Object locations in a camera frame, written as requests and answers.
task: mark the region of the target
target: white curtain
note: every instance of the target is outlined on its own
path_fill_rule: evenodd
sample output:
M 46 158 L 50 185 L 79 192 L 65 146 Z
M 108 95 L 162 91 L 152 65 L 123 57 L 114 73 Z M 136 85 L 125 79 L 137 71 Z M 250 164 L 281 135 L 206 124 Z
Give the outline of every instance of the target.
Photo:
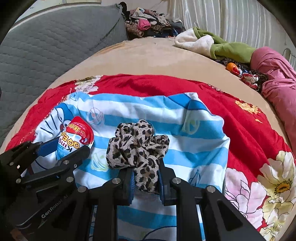
M 269 46 L 283 54 L 296 48 L 276 18 L 257 0 L 170 0 L 169 18 L 185 29 L 197 26 L 228 42 Z M 290 63 L 296 69 L 295 58 Z

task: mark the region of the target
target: green blanket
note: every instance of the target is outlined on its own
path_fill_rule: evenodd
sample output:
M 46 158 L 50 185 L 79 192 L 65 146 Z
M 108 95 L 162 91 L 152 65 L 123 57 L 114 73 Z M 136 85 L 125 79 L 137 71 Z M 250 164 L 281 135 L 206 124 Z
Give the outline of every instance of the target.
M 210 35 L 214 44 L 211 46 L 211 57 L 214 59 L 231 58 L 240 63 L 250 63 L 255 48 L 240 42 L 228 43 L 221 37 L 201 30 L 197 27 L 193 28 L 195 36 L 199 39 L 205 35 Z

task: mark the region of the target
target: flower center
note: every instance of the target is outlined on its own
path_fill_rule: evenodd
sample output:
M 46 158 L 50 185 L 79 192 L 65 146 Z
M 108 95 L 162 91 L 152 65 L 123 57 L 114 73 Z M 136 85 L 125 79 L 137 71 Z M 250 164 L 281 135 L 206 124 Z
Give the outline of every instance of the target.
M 290 190 L 291 186 L 292 186 L 292 181 L 290 179 L 285 180 L 279 183 L 278 185 L 276 185 L 276 187 L 274 188 L 274 194 L 278 194 L 278 193 L 282 193 L 287 190 Z

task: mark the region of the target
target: beige bed sheet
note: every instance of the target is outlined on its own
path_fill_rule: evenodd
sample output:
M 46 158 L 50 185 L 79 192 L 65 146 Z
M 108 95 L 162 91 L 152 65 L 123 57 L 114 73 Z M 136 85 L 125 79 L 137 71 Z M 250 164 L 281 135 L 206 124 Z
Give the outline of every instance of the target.
M 267 116 L 271 127 L 289 144 L 281 121 L 269 103 L 255 90 L 246 86 L 238 77 L 225 70 L 222 64 L 216 63 L 202 55 L 176 48 L 174 39 L 143 38 L 105 48 L 73 69 L 59 77 L 49 88 L 74 79 L 94 75 L 115 74 L 162 74 L 183 79 L 202 81 L 211 84 L 241 100 L 258 106 Z M 4 152 L 10 139 L 19 131 L 28 110 L 37 103 L 34 101 L 15 123 L 2 144 L 0 153 Z M 282 236 L 287 226 L 282 228 Z

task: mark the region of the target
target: mattress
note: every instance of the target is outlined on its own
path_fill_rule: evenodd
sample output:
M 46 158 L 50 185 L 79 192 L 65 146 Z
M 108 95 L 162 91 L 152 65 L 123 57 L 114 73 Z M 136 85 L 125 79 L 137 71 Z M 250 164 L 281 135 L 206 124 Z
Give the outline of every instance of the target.
M 59 76 L 124 40 L 127 35 L 117 5 L 56 7 L 16 24 L 0 46 L 0 143 Z
M 169 75 L 202 81 L 212 85 L 213 88 L 219 88 L 247 103 L 258 106 L 267 116 L 271 127 L 289 144 L 282 123 L 275 115 L 270 104 L 259 93 L 239 81 L 236 76 L 225 70 L 223 65 L 202 55 L 176 48 L 173 45 L 174 39 L 151 37 L 115 44 L 81 62 L 57 78 L 49 88 L 57 87 L 70 80 L 83 79 L 87 76 L 115 75 L 119 73 Z M 15 123 L 7 135 L 0 152 L 5 150 L 10 139 L 18 132 L 28 110 L 37 103 L 37 100 L 26 109 Z

